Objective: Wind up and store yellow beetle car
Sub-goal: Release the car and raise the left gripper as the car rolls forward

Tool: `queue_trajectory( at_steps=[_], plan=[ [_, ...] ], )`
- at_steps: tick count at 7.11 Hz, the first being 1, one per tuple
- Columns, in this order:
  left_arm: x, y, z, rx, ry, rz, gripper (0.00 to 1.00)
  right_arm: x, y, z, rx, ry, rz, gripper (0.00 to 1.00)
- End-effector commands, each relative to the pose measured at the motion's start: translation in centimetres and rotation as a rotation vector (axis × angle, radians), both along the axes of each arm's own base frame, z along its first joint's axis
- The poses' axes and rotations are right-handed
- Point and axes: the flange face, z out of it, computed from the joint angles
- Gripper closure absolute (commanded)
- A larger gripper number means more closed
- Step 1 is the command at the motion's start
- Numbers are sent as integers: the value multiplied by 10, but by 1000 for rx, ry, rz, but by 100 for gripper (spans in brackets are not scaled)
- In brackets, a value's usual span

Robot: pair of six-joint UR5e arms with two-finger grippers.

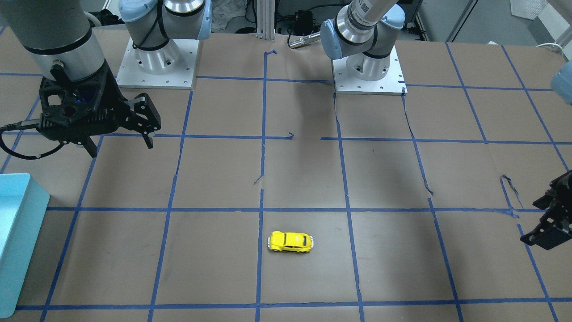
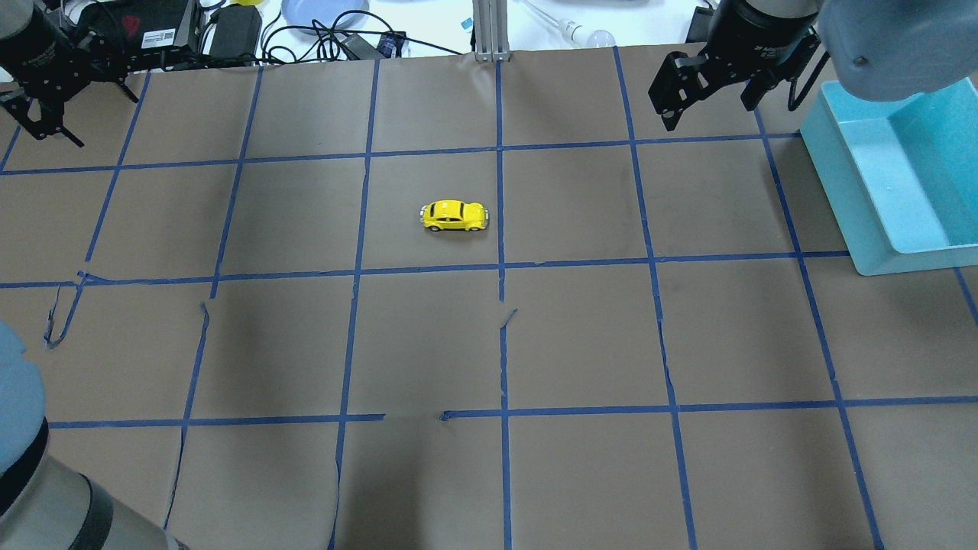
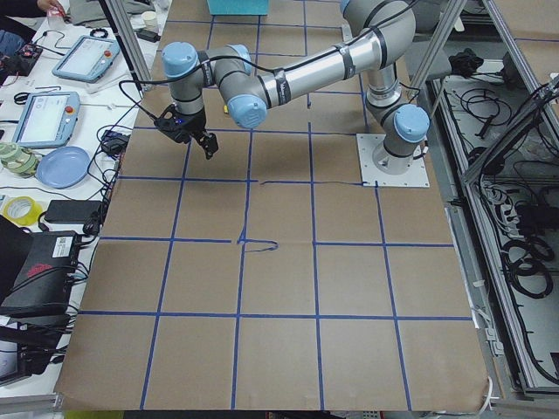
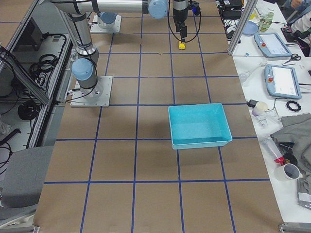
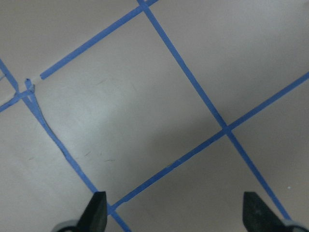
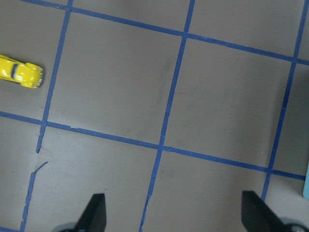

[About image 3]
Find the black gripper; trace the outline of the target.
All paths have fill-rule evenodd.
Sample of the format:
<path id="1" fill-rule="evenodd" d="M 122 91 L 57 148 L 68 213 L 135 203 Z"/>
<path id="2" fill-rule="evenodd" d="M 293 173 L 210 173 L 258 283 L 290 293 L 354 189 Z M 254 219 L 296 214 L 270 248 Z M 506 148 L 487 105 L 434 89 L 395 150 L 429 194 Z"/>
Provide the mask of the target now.
<path id="1" fill-rule="evenodd" d="M 205 109 L 193 114 L 180 113 L 175 104 L 168 105 L 154 119 L 155 127 L 176 143 L 188 143 L 195 139 L 209 160 L 218 151 L 217 136 L 205 131 Z"/>

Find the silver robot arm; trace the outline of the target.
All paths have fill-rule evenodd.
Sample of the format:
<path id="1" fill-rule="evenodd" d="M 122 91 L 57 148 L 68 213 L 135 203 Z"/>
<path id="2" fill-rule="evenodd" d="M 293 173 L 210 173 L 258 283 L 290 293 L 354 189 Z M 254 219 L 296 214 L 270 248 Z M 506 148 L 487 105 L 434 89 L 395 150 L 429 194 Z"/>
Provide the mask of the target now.
<path id="1" fill-rule="evenodd" d="M 299 62 L 253 74 L 254 64 L 243 45 L 199 51 L 186 42 L 165 46 L 162 65 L 173 99 L 153 119 L 155 127 L 177 143 L 196 140 L 211 158 L 215 135 L 207 132 L 203 90 L 215 86 L 229 115 L 242 128 L 255 128 L 270 109 L 366 72 L 369 112 L 385 132 L 384 152 L 410 159 L 430 126 L 426 111 L 402 98 L 395 64 L 416 32 L 411 3 L 344 1 L 340 6 L 352 39 L 330 46 Z"/>

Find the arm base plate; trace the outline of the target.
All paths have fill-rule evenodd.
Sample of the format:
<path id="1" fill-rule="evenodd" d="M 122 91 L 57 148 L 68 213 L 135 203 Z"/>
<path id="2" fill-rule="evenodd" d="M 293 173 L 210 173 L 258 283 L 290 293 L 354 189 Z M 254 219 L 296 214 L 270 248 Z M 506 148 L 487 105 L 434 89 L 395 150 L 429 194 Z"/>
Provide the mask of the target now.
<path id="1" fill-rule="evenodd" d="M 411 156 L 399 158 L 384 148 L 384 134 L 357 134 L 362 184 L 368 187 L 429 188 L 420 145 Z"/>

